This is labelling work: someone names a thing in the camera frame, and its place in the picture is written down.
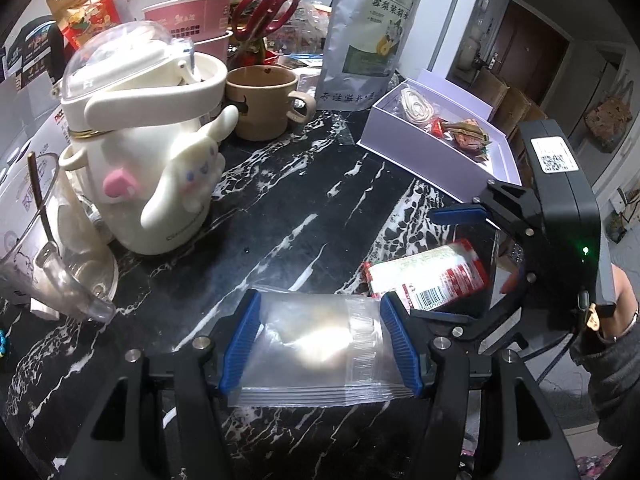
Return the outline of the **person's right hand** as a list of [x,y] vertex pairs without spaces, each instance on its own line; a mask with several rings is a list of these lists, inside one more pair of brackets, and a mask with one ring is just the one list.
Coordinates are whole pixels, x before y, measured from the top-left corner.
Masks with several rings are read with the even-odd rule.
[[627,274],[612,265],[616,308],[612,318],[600,319],[599,335],[606,342],[616,342],[627,335],[636,325],[639,307]]

